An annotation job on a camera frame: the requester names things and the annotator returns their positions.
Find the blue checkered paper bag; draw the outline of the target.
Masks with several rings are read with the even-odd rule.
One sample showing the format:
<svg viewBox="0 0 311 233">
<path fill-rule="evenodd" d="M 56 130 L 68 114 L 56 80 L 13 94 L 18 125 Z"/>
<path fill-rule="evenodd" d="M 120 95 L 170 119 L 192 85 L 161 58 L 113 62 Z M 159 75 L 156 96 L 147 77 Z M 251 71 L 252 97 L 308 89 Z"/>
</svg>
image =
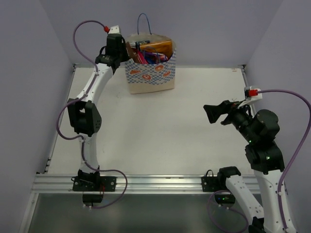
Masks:
<svg viewBox="0 0 311 233">
<path fill-rule="evenodd" d="M 175 68 L 176 68 L 176 44 L 164 35 L 151 32 L 139 31 L 139 20 L 141 16 L 145 16 L 147 23 L 149 19 L 145 13 L 141 13 L 137 19 L 137 32 L 127 37 L 126 42 L 136 42 L 149 40 L 150 43 L 156 41 L 171 40 L 173 42 L 173 53 L 168 57 L 168 61 L 159 64 L 139 64 L 132 59 L 125 62 L 125 75 L 130 94 L 145 94 L 174 89 L 175 87 Z M 133 48 L 143 53 L 140 48 Z"/>
</svg>

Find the orange snack packet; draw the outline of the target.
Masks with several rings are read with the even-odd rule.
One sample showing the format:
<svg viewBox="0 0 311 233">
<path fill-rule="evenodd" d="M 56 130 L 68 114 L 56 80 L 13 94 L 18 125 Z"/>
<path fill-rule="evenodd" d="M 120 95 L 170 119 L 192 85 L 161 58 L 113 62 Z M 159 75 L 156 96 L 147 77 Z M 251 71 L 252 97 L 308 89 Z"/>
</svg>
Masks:
<svg viewBox="0 0 311 233">
<path fill-rule="evenodd" d="M 157 52 L 170 57 L 173 53 L 173 42 L 171 40 L 156 41 L 153 43 L 140 45 L 139 48 L 140 50 L 147 52 Z"/>
</svg>

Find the purple candy packet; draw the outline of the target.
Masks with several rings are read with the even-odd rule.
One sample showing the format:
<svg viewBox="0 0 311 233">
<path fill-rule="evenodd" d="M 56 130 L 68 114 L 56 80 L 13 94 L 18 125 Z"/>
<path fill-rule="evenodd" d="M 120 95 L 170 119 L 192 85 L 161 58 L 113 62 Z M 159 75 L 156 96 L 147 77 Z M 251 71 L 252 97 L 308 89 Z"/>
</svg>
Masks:
<svg viewBox="0 0 311 233">
<path fill-rule="evenodd" d="M 165 54 L 147 51 L 144 53 L 144 58 L 148 64 L 159 64 L 169 60 Z"/>
</svg>

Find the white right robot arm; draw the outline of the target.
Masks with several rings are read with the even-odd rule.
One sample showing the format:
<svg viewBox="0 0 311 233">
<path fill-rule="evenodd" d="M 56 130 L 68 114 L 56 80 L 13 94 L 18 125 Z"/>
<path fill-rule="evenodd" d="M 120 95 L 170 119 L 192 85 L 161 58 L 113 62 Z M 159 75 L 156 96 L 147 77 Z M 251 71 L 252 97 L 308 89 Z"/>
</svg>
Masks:
<svg viewBox="0 0 311 233">
<path fill-rule="evenodd" d="M 259 203 L 243 182 L 235 166 L 219 169 L 216 184 L 229 191 L 243 211 L 246 227 L 250 233 L 295 233 L 284 182 L 280 180 L 285 171 L 283 155 L 275 143 L 280 130 L 277 115 L 270 110 L 260 110 L 251 115 L 250 106 L 239 101 L 223 101 L 219 105 L 204 105 L 210 123 L 222 115 L 222 125 L 232 124 L 247 141 L 246 158 L 259 185 L 262 202 Z"/>
</svg>

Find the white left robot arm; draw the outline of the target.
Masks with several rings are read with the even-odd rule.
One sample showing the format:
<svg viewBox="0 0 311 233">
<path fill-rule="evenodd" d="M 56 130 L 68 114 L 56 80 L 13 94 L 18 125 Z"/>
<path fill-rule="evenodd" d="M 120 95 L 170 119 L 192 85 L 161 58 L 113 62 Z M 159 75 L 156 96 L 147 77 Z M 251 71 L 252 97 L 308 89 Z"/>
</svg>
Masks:
<svg viewBox="0 0 311 233">
<path fill-rule="evenodd" d="M 95 59 L 92 77 L 76 99 L 68 100 L 70 125 L 79 136 L 82 154 L 78 175 L 74 177 L 74 191 L 115 191 L 116 177 L 100 175 L 96 137 L 102 126 L 102 117 L 97 109 L 97 103 L 116 69 L 127 60 L 124 38 L 118 33 L 109 34 L 106 45 L 100 49 Z"/>
</svg>

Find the brown snack packet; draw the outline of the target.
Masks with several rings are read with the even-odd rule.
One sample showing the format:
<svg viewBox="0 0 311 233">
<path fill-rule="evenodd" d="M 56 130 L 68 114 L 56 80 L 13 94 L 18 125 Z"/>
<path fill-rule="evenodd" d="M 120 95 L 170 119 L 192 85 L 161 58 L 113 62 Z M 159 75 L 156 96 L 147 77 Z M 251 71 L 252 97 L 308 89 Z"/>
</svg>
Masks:
<svg viewBox="0 0 311 233">
<path fill-rule="evenodd" d="M 129 58 L 132 59 L 135 63 L 137 62 L 137 54 L 134 52 L 133 48 L 130 46 L 129 42 L 126 42 L 126 48 L 129 55 Z"/>
</svg>

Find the blue white snack packet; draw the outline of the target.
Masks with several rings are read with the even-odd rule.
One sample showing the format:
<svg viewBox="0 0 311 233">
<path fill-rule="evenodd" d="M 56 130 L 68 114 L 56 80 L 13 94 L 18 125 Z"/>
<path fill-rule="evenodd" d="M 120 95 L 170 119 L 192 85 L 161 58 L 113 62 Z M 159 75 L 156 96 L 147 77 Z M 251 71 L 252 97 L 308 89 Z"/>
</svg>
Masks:
<svg viewBox="0 0 311 233">
<path fill-rule="evenodd" d="M 136 41 L 136 42 L 130 42 L 130 46 L 133 48 L 139 48 L 141 45 L 145 45 L 145 44 L 149 44 L 150 41 L 149 40 L 145 40 L 145 41 Z"/>
</svg>

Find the pink snack packet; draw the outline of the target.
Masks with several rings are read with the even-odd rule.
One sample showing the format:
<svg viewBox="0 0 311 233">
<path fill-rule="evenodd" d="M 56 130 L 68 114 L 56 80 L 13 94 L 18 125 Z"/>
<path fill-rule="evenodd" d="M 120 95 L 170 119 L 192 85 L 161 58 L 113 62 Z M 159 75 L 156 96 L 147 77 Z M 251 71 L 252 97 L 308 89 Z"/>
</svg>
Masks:
<svg viewBox="0 0 311 233">
<path fill-rule="evenodd" d="M 144 65 L 148 64 L 148 62 L 146 61 L 146 59 L 145 59 L 145 57 L 141 51 L 135 50 L 135 53 L 137 55 L 137 60 L 138 60 L 137 63 L 144 64 Z"/>
</svg>

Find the black right controller box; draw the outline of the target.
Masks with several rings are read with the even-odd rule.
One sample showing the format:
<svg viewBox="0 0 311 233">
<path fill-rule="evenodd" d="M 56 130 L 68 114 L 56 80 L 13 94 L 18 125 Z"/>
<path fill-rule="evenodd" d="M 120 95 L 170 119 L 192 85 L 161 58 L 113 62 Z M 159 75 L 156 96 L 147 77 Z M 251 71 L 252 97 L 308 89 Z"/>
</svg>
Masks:
<svg viewBox="0 0 311 233">
<path fill-rule="evenodd" d="M 214 198 L 218 204 L 233 205 L 236 202 L 235 197 L 231 193 L 217 193 L 214 195 Z"/>
</svg>

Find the black controller box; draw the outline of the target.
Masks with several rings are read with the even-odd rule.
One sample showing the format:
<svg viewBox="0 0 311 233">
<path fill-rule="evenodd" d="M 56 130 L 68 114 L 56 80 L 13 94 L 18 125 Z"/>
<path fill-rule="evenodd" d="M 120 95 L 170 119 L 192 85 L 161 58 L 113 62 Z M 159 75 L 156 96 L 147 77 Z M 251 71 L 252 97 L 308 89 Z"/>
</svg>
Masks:
<svg viewBox="0 0 311 233">
<path fill-rule="evenodd" d="M 217 193 L 214 195 L 214 198 L 218 204 L 233 205 L 236 202 L 235 197 L 231 193 Z"/>
<path fill-rule="evenodd" d="M 103 194 L 83 194 L 82 201 L 85 205 L 94 205 L 103 201 Z"/>
</svg>

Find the black left controller box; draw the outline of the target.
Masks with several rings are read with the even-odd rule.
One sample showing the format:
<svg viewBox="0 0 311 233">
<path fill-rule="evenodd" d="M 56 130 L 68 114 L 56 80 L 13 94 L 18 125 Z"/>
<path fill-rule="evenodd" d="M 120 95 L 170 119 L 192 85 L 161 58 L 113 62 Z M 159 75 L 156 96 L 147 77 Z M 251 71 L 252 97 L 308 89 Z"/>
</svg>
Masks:
<svg viewBox="0 0 311 233">
<path fill-rule="evenodd" d="M 103 201 L 103 194 L 83 194 L 82 201 L 85 205 L 94 205 Z"/>
</svg>

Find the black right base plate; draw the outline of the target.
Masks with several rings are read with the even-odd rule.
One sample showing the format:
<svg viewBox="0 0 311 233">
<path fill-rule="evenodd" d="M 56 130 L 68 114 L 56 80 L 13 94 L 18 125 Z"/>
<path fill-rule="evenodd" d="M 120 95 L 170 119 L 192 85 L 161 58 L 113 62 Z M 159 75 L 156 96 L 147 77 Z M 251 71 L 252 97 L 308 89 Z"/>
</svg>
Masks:
<svg viewBox="0 0 311 233">
<path fill-rule="evenodd" d="M 226 190 L 226 187 L 220 183 L 211 169 L 207 170 L 205 175 L 201 177 L 201 186 L 203 192 Z"/>
</svg>

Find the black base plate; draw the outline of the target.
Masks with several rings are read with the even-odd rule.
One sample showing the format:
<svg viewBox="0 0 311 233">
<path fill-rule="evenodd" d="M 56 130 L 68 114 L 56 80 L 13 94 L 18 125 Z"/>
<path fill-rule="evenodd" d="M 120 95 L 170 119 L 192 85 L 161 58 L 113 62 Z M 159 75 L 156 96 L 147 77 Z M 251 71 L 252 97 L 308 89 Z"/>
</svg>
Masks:
<svg viewBox="0 0 311 233">
<path fill-rule="evenodd" d="M 78 176 L 72 177 L 73 191 L 78 192 L 114 192 L 117 184 L 115 176 L 100 176 L 95 180 L 83 180 Z"/>
<path fill-rule="evenodd" d="M 226 190 L 226 187 L 220 183 L 211 169 L 207 170 L 205 175 L 201 177 L 201 186 L 203 192 Z"/>
</svg>

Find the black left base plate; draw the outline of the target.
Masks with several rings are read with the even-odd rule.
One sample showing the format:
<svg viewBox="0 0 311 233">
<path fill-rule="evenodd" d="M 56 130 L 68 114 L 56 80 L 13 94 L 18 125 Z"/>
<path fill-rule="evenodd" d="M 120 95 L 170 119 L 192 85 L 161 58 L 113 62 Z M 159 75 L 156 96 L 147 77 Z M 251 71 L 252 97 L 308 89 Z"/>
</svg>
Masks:
<svg viewBox="0 0 311 233">
<path fill-rule="evenodd" d="M 78 176 L 72 177 L 73 191 L 78 192 L 114 192 L 117 184 L 115 176 L 100 176 L 95 180 L 83 180 Z"/>
</svg>

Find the aluminium mounting rail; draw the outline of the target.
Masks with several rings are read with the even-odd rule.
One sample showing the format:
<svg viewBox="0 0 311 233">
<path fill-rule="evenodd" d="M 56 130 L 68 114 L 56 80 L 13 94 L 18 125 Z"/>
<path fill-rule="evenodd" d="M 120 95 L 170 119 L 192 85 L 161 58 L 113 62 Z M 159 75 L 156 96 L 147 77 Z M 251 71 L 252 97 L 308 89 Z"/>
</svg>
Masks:
<svg viewBox="0 0 311 233">
<path fill-rule="evenodd" d="M 31 192 L 37 194 L 73 193 L 73 174 L 37 174 Z M 201 176 L 197 175 L 127 175 L 128 185 L 122 175 L 117 177 L 114 192 L 121 194 L 205 194 Z"/>
</svg>

